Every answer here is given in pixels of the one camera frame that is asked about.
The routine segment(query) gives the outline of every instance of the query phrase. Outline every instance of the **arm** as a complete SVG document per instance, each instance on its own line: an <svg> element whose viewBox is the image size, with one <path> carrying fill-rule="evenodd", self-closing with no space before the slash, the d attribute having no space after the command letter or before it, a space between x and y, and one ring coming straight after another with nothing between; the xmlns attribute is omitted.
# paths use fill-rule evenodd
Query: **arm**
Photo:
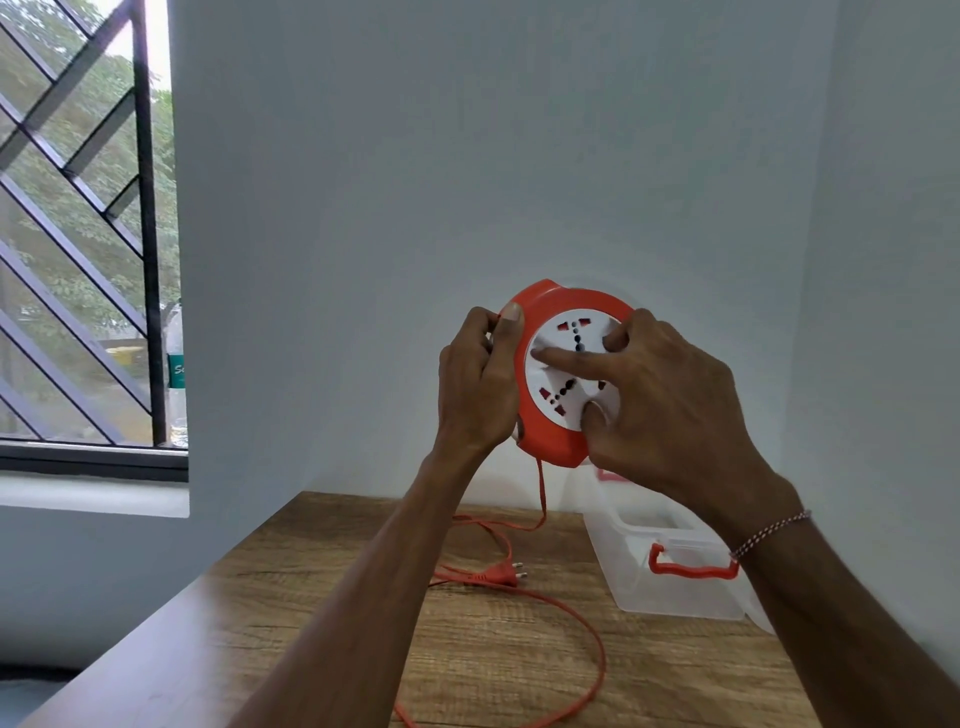
<svg viewBox="0 0 960 728"><path fill-rule="evenodd" d="M441 354L440 428L413 485L230 728L389 723L451 518L516 424L513 355L522 328L518 307L502 317L470 312Z"/></svg>
<svg viewBox="0 0 960 728"><path fill-rule="evenodd" d="M613 421L596 405L584 410L594 465L690 508L731 548L803 510L793 486L751 442L725 364L643 309L604 344L610 353L536 353L619 389ZM960 690L812 522L761 541L742 566L826 728L960 726Z"/></svg>

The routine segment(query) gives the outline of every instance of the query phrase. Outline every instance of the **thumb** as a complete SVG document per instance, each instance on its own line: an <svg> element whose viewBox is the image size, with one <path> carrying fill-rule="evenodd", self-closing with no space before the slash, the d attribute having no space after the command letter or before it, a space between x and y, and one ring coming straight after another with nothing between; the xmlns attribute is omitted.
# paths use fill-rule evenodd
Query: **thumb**
<svg viewBox="0 0 960 728"><path fill-rule="evenodd" d="M590 462L598 468L602 468L601 461L607 459L610 452L610 445L613 439L613 431L607 424L607 415L595 401L589 401L584 405L584 413L580 418L580 429L587 438L587 449L590 453Z"/></svg>
<svg viewBox="0 0 960 728"><path fill-rule="evenodd" d="M491 337L492 349L487 369L495 372L511 372L514 354L523 336L523 309L519 303L510 302L500 313Z"/></svg>

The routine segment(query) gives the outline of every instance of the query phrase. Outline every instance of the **metal window bars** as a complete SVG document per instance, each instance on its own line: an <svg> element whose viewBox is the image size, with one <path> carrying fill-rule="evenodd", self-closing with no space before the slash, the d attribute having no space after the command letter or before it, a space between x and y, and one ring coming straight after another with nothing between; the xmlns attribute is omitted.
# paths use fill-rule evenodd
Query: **metal window bars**
<svg viewBox="0 0 960 728"><path fill-rule="evenodd" d="M30 270L17 251L3 240L0 240L0 260L83 345L93 359L150 415L154 446L159 447L167 441L167 427L151 133L150 70L147 64L144 0L123 0L100 27L93 30L86 27L84 19L70 8L66 0L52 1L85 39L84 45L59 74L55 74L40 54L30 47L26 38L0 18L0 29L49 81L46 90L26 112L16 109L3 94L0 94L0 110L9 117L14 126L10 135L0 144L0 186L73 262L79 272L86 276L124 318L146 338L149 394L143 391L133 377L107 352L103 344ZM70 159L64 159L40 135L40 129L63 104L70 92L77 87L93 64L104 55L108 46L128 22L131 24L133 40L133 85L100 120ZM81 175L131 114L135 117L137 172L112 200L104 203L84 183ZM125 300L108 278L10 178L8 170L29 145L33 145L47 158L77 194L142 261L145 316ZM137 195L140 200L141 240L138 240L119 220L121 213L137 198ZM71 381L16 321L3 311L0 311L0 331L6 334L13 345L50 380L109 443L128 444L118 428L98 411L97 406L81 388ZM33 404L21 393L16 392L1 376L0 400L33 431L40 441L53 439L52 428L43 421Z"/></svg>

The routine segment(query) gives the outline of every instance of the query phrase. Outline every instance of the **forearm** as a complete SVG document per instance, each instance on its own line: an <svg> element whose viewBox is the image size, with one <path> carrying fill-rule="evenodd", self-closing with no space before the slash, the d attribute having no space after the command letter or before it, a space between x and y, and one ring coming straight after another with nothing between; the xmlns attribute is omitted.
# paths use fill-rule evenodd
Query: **forearm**
<svg viewBox="0 0 960 728"><path fill-rule="evenodd" d="M432 453L230 728L387 725L450 520L477 463Z"/></svg>
<svg viewBox="0 0 960 728"><path fill-rule="evenodd" d="M960 725L960 691L812 522L761 542L743 567L825 728Z"/></svg>

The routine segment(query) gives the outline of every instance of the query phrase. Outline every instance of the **window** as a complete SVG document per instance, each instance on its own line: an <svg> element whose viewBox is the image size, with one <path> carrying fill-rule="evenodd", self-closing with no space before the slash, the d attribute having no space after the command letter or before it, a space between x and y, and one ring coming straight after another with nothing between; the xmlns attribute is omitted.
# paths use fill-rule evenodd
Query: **window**
<svg viewBox="0 0 960 728"><path fill-rule="evenodd" d="M0 469L186 479L163 2L0 0Z"/></svg>

